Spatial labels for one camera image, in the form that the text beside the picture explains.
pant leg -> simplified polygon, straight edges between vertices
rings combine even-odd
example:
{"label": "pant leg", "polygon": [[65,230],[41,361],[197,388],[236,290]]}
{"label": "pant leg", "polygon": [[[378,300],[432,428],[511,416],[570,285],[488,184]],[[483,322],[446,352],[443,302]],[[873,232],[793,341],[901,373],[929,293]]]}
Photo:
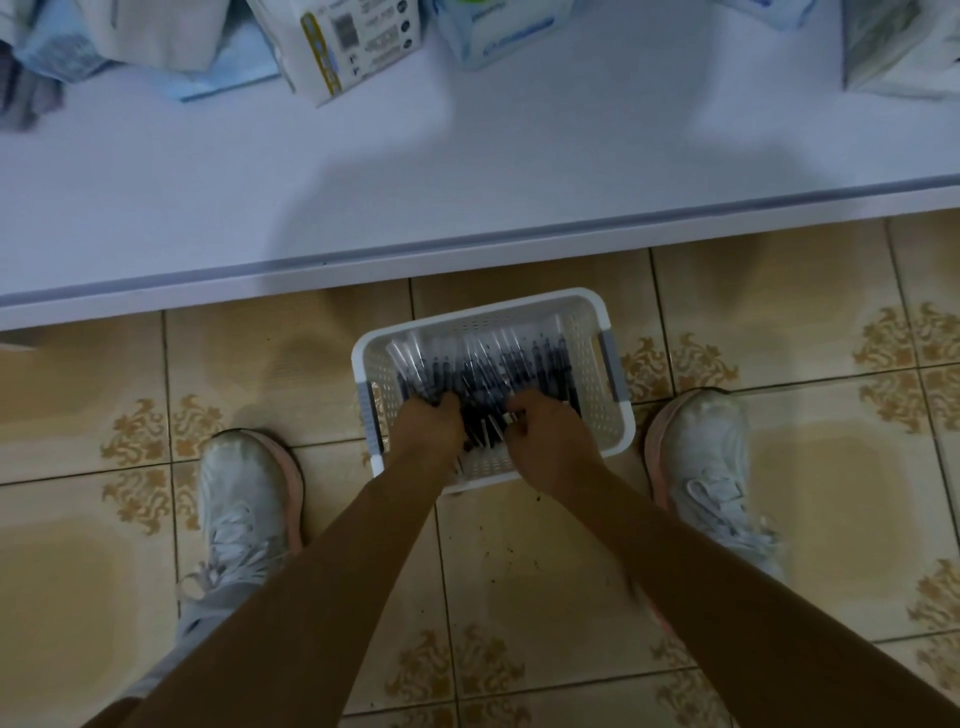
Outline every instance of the pant leg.
{"label": "pant leg", "polygon": [[133,683],[117,699],[125,697],[145,698],[173,672],[183,659],[206,637],[222,624],[237,607],[260,587],[257,584],[227,584],[207,592],[196,601],[186,599],[182,605],[177,624],[177,643],[146,675]]}

person's left hand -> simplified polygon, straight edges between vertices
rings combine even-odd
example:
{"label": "person's left hand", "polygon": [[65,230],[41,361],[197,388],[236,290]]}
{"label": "person's left hand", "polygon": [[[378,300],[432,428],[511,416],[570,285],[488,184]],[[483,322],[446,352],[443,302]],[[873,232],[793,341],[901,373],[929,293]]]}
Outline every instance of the person's left hand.
{"label": "person's left hand", "polygon": [[407,452],[418,452],[420,457],[437,458],[445,465],[452,465],[463,450],[465,440],[460,400],[455,394],[444,394],[436,407],[411,397],[400,406],[390,429],[389,460],[392,462]]}

white sneaker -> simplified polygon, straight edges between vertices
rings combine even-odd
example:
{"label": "white sneaker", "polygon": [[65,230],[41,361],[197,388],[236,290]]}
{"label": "white sneaker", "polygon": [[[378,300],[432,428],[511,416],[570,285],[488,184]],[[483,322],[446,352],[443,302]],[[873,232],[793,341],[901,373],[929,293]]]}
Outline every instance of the white sneaker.
{"label": "white sneaker", "polygon": [[654,419],[644,456],[660,506],[782,582],[780,537],[747,511],[749,428],[736,398],[693,390]]}
{"label": "white sneaker", "polygon": [[208,440],[198,490],[209,556],[187,578],[205,593],[227,584],[259,586],[303,549],[303,478],[293,456],[266,435],[234,429]]}

person's right hand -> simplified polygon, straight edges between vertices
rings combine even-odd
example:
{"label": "person's right hand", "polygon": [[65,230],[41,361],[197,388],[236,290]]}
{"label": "person's right hand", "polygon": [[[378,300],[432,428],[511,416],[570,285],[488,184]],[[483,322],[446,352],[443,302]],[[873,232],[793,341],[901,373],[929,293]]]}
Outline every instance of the person's right hand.
{"label": "person's right hand", "polygon": [[555,495],[578,464],[603,465],[593,435],[568,404],[530,389],[510,400],[507,409],[526,413],[504,436],[517,471],[537,490]]}

basket handle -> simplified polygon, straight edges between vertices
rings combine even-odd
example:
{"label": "basket handle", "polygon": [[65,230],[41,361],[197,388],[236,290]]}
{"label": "basket handle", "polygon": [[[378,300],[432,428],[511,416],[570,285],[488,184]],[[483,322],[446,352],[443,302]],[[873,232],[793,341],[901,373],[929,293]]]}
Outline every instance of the basket handle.
{"label": "basket handle", "polygon": [[383,438],[380,436],[380,421],[373,404],[373,387],[368,381],[357,382],[357,399],[360,400],[360,419],[363,421],[367,450],[370,455],[383,454]]}
{"label": "basket handle", "polygon": [[604,368],[607,370],[607,381],[614,401],[630,401],[630,388],[627,386],[627,377],[620,364],[620,355],[616,350],[616,341],[613,340],[613,331],[604,328],[597,335],[600,341],[600,352],[603,354]]}

